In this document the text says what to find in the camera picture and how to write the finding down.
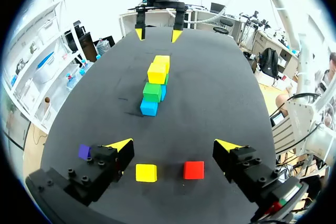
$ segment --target purple block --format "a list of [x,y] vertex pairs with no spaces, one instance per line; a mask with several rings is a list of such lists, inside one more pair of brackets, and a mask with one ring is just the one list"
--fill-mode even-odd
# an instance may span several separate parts
[[90,157],[90,147],[81,144],[79,146],[79,152],[78,152],[78,156],[82,159],[87,159],[88,157]]

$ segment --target laptop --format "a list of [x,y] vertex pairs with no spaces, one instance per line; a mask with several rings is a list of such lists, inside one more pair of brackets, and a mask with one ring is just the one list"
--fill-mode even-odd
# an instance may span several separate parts
[[223,10],[224,7],[225,7],[225,5],[211,3],[210,12],[218,14],[221,10]]

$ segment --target black tablecloth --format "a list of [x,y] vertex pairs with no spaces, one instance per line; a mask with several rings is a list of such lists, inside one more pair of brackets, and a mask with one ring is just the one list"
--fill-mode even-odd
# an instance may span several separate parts
[[[227,36],[147,28],[128,34],[86,73],[69,95],[45,144],[41,167],[62,175],[80,165],[80,144],[134,139],[135,157],[118,183],[89,207],[125,223],[248,223],[257,209],[229,184],[212,159],[219,138],[259,151],[274,167],[275,150],[258,83]],[[146,73],[155,55],[171,55],[164,102],[156,117],[141,116]],[[203,180],[183,180],[185,161],[204,161]],[[135,181],[137,163],[157,165],[156,183]]]

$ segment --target office chair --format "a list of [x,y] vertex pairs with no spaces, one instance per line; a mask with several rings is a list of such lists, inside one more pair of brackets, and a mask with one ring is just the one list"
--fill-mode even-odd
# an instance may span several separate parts
[[[224,27],[225,26],[229,26],[229,27],[233,26],[233,23],[230,20],[227,20],[226,18],[221,18],[219,21],[224,25]],[[225,29],[224,27],[214,27],[213,30],[216,33],[228,35],[229,31],[227,29]]]

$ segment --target blue block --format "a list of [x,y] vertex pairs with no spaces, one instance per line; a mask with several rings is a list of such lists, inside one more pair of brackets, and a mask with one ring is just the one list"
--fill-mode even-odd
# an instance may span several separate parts
[[166,85],[161,85],[161,101],[164,100],[167,92],[167,86]]
[[79,146],[79,152],[78,152],[78,156],[82,159],[87,159],[88,157],[90,157],[90,147],[86,146],[84,144],[81,144]]
[[142,100],[140,110],[143,115],[156,116],[157,107],[157,102],[146,102],[145,100]]

